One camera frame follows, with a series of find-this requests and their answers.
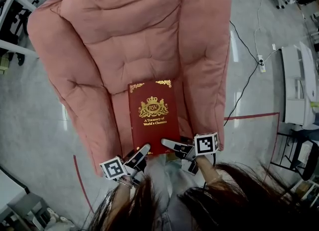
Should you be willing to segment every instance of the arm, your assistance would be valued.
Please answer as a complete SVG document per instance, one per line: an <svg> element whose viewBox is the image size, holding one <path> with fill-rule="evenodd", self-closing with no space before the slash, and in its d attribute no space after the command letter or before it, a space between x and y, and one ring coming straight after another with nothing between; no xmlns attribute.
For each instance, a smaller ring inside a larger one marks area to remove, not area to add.
<svg viewBox="0 0 319 231"><path fill-rule="evenodd" d="M132 186L128 176L122 176L127 182L126 184ZM131 188L119 183L119 188L116 191L112 208L109 217L107 218L107 224L111 223L113 218L119 213L120 209L130 201Z"/></svg>
<svg viewBox="0 0 319 231"><path fill-rule="evenodd" d="M212 183L221 180L221 176L205 156L198 156L196 158L196 162L204 176L207 185L211 185Z"/></svg>

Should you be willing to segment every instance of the power strip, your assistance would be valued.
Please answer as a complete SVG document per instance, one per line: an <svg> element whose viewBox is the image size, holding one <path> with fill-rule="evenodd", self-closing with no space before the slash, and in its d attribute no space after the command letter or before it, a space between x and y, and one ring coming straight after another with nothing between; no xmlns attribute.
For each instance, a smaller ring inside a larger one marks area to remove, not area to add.
<svg viewBox="0 0 319 231"><path fill-rule="evenodd" d="M261 73L265 73L266 72L266 68L265 68L265 64L264 64L264 60L263 60L263 56L262 55L258 55L258 61L260 63L260 65L259 65L260 72Z"/></svg>

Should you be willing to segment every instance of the red floor line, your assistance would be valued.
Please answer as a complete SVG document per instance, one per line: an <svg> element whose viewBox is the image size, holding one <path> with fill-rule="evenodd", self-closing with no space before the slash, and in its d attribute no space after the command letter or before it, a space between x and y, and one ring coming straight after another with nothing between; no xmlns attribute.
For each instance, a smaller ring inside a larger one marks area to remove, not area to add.
<svg viewBox="0 0 319 231"><path fill-rule="evenodd" d="M257 118L257 117L267 117L267 116L275 116L279 114L279 112L272 113L264 113L264 114L256 114L256 115L247 115L247 116L238 116L238 117L230 117L229 120L234 119L248 119L248 118Z"/></svg>
<svg viewBox="0 0 319 231"><path fill-rule="evenodd" d="M267 172L269 171L269 168L270 168L270 163L272 162L273 160L273 157L274 157L274 153L275 153L275 149L276 149L276 144L277 144L277 138L278 138L278 129L279 129L279 119L280 119L280 115L279 113L278 114L278 120L277 120L277 129L276 129L276 138L275 138L275 144L274 144L274 149L273 149L273 153L271 154L271 159L270 159L270 162L269 162L269 165L268 165L268 168L267 168Z"/></svg>
<svg viewBox="0 0 319 231"><path fill-rule="evenodd" d="M87 194L86 194L86 192L85 192L84 186L83 186L83 182L82 182L82 179L81 179L81 175L80 175L80 172L79 172L79 167L78 167L78 163L77 163L77 161L76 161L76 156L75 156L75 155L73 155L73 160L74 160L74 165L75 165L76 173L77 173L77 175L78 175L79 182L80 182L80 185L81 185L81 188L82 188L84 197L85 197L86 202L88 203L88 205L89 205L89 207L90 207L91 212L94 213L93 208L92 208L92 206L91 206L91 203L90 203L90 201L89 201L89 198L88 198L88 196L87 196Z"/></svg>

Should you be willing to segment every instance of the white desk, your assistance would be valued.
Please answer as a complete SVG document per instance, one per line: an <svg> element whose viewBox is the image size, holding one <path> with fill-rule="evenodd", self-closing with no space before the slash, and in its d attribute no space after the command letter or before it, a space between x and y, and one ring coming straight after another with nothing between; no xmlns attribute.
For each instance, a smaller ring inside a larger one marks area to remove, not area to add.
<svg viewBox="0 0 319 231"><path fill-rule="evenodd" d="M26 195L25 189L8 177L0 169L0 213L9 203L16 203Z"/></svg>
<svg viewBox="0 0 319 231"><path fill-rule="evenodd" d="M282 47L285 80L285 123L307 127L315 121L310 106L317 101L315 63L311 50L302 42Z"/></svg>

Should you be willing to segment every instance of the gold crown logo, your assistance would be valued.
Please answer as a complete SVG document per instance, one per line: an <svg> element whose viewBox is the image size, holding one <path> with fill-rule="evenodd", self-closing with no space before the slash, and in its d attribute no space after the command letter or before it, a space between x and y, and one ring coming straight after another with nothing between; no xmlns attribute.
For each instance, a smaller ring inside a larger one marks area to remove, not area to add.
<svg viewBox="0 0 319 231"><path fill-rule="evenodd" d="M146 101L148 101L149 104L157 103L158 98L151 96L150 98L147 98Z"/></svg>
<svg viewBox="0 0 319 231"><path fill-rule="evenodd" d="M151 96L147 98L146 101L146 104L141 102L141 106L139 107L140 117L156 117L168 114L168 105L164 103L164 99L158 102L157 97Z"/></svg>

